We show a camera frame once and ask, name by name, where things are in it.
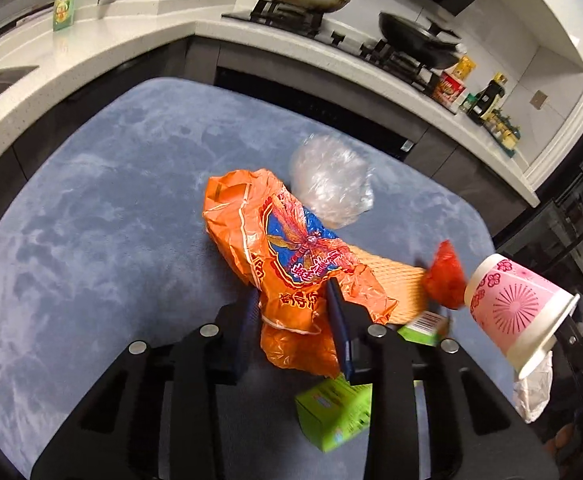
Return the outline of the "white tissue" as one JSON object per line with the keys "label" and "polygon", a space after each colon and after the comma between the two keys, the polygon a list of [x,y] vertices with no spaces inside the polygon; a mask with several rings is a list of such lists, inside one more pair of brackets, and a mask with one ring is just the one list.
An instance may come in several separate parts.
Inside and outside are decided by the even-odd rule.
{"label": "white tissue", "polygon": [[553,352],[550,351],[526,378],[515,382],[514,408],[526,424],[535,422],[549,404],[553,378]]}

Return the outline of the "orange foam fruit net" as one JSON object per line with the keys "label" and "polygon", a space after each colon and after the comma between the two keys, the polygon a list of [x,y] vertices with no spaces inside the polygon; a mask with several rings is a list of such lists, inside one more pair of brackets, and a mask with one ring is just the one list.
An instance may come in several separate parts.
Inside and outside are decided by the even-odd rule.
{"label": "orange foam fruit net", "polygon": [[380,257],[350,245],[351,252],[374,273],[388,298],[395,303],[389,322],[404,325],[428,309],[428,297],[423,286],[425,270],[417,266]]}

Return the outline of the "orange snack bag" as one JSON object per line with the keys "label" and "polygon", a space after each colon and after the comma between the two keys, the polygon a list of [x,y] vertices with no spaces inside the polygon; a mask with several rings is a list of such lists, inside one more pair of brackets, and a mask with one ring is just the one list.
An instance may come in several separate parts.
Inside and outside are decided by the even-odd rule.
{"label": "orange snack bag", "polygon": [[326,307],[330,278],[375,323],[387,323],[398,306],[372,269],[270,170],[209,178],[203,218],[231,269],[259,290],[260,347],[279,368],[339,375]]}

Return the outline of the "red plastic wrapper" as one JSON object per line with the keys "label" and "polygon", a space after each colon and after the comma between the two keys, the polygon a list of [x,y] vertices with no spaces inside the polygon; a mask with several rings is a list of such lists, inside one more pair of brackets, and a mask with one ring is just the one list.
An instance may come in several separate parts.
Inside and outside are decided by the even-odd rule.
{"label": "red plastic wrapper", "polygon": [[421,284],[428,298],[450,310],[464,306],[467,285],[461,261],[450,240],[440,243],[433,263],[425,272]]}

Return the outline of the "green cardboard box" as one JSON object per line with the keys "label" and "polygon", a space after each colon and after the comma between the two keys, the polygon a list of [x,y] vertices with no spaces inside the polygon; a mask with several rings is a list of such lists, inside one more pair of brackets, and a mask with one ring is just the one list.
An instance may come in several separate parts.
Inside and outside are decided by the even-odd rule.
{"label": "green cardboard box", "polygon": [[[423,311],[398,329],[414,344],[436,346],[448,336],[450,318]],[[340,375],[297,394],[295,398],[300,428],[316,448],[327,453],[357,437],[369,427],[372,412],[372,385],[351,386]]]}

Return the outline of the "clear plastic bag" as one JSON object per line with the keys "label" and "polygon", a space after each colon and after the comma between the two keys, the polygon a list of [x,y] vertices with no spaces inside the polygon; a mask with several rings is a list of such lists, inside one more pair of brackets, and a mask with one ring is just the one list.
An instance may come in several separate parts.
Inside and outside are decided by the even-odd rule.
{"label": "clear plastic bag", "polygon": [[290,191],[328,229],[341,229],[374,206],[372,166],[338,136],[311,134],[291,156]]}

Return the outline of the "built-in black oven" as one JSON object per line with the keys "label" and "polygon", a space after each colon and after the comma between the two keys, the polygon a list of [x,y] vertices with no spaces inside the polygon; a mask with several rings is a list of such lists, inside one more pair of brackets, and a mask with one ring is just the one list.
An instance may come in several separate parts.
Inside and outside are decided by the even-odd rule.
{"label": "built-in black oven", "polygon": [[250,96],[251,98],[285,108],[316,122],[337,129],[351,138],[377,148],[395,159],[404,162],[415,143],[400,133],[373,122],[345,107],[328,100],[311,96],[292,87],[266,78],[218,67],[216,87]]}

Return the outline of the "red instant noodle cup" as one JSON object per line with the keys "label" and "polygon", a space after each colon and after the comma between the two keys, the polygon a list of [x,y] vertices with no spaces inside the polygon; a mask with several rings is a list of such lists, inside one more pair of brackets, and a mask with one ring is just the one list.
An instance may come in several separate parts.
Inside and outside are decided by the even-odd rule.
{"label": "red instant noodle cup", "polygon": [[448,72],[442,72],[439,76],[431,97],[445,108],[450,108],[459,96],[465,91],[466,86],[462,79],[457,78]]}

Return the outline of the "black gas stove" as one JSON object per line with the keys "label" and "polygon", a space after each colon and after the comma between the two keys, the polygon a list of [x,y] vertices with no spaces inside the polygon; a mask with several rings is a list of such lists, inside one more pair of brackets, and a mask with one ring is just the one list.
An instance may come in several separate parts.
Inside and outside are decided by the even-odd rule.
{"label": "black gas stove", "polygon": [[328,21],[323,14],[272,0],[258,0],[252,10],[222,14],[222,18],[284,30],[360,58],[431,96],[439,76],[423,63],[395,50],[386,39],[376,39],[345,25]]}

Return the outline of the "dark soy sauce bottle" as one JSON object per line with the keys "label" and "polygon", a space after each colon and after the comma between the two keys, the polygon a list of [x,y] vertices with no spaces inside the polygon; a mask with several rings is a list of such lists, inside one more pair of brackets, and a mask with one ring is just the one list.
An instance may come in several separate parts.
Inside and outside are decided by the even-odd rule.
{"label": "dark soy sauce bottle", "polygon": [[472,122],[476,125],[485,123],[497,102],[505,96],[506,83],[506,76],[503,73],[496,73],[487,87],[477,94],[476,101],[467,112],[467,116]]}

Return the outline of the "black wok with lid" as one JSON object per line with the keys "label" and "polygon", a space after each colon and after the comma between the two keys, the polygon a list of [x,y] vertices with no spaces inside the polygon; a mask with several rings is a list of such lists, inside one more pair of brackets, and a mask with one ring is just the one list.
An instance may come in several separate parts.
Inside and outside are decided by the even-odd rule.
{"label": "black wok with lid", "polygon": [[392,13],[380,12],[378,26],[393,50],[414,58],[428,68],[445,70],[459,62],[465,54],[459,42],[443,41],[420,24]]}

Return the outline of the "green dish soap bottle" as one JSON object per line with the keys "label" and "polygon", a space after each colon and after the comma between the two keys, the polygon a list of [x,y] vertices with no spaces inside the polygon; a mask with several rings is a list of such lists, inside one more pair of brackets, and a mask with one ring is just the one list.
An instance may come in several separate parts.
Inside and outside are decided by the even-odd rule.
{"label": "green dish soap bottle", "polygon": [[75,18],[75,0],[54,0],[53,30],[59,32],[72,25]]}

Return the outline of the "wall power socket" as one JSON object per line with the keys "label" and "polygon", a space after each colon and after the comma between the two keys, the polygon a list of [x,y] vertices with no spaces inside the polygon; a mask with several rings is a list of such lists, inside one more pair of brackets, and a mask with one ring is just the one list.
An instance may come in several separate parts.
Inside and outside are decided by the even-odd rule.
{"label": "wall power socket", "polygon": [[536,110],[541,110],[542,106],[544,105],[544,103],[547,100],[547,95],[541,91],[538,90],[537,92],[534,93],[534,95],[532,96],[531,100],[530,100],[530,104],[536,109]]}

